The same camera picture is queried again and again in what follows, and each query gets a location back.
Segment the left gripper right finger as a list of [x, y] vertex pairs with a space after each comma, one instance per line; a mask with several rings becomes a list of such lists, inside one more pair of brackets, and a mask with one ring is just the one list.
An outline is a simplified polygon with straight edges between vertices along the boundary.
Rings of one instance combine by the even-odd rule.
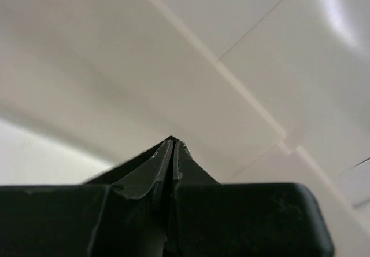
[[221, 185], [193, 159], [186, 144], [175, 137], [166, 175], [168, 214], [165, 256], [211, 256], [216, 234], [211, 199]]

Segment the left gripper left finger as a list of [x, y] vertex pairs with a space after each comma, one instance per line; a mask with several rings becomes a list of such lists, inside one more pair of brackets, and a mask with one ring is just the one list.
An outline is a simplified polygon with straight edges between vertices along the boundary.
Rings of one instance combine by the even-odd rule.
[[80, 188], [87, 195], [84, 256], [162, 256], [173, 141], [165, 140]]

